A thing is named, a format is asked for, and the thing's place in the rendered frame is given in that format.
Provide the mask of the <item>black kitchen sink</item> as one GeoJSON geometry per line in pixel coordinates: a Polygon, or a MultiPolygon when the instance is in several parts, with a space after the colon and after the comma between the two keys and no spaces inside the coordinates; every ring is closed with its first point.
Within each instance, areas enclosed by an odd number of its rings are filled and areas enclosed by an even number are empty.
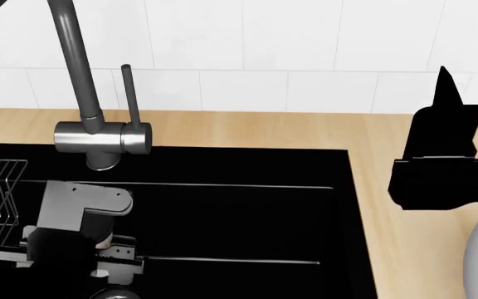
{"type": "Polygon", "coordinates": [[[13,196],[37,220],[49,180],[127,189],[115,233],[146,257],[148,299],[378,299],[348,151],[156,146],[93,171],[83,154],[0,144],[27,162],[13,196]]]}

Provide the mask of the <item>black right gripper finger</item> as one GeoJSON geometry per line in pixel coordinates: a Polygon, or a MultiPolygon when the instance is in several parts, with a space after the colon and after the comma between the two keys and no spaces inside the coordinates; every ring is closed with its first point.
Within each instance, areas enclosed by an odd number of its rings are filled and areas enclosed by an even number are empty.
{"type": "Polygon", "coordinates": [[[432,104],[412,118],[404,156],[473,158],[477,129],[478,105],[463,103],[452,75],[441,66],[432,104]]]}

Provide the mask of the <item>grey metal kitchen faucet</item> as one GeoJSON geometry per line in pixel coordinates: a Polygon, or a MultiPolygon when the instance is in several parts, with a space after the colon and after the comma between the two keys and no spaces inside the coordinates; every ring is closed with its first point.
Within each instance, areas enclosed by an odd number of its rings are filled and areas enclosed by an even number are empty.
{"type": "Polygon", "coordinates": [[[73,0],[46,0],[76,97],[80,120],[60,121],[53,140],[61,153],[85,154],[89,169],[106,171],[118,165],[121,155],[150,154],[152,126],[140,120],[139,129],[131,120],[105,121],[97,96],[85,44],[73,0]]]}

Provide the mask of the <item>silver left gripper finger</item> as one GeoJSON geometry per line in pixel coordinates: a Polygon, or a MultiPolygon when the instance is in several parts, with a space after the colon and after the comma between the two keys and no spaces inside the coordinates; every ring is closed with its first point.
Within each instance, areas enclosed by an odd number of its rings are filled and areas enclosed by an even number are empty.
{"type": "Polygon", "coordinates": [[[86,212],[125,216],[132,210],[133,201],[132,194],[125,189],[48,181],[37,227],[78,232],[86,212]]]}

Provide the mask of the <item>dark cup with white base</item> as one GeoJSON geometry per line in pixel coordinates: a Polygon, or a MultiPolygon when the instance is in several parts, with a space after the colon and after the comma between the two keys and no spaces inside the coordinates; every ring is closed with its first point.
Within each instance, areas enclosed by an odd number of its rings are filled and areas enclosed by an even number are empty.
{"type": "Polygon", "coordinates": [[[85,212],[80,226],[80,233],[95,243],[95,248],[103,250],[111,246],[115,217],[98,213],[85,212]]]}

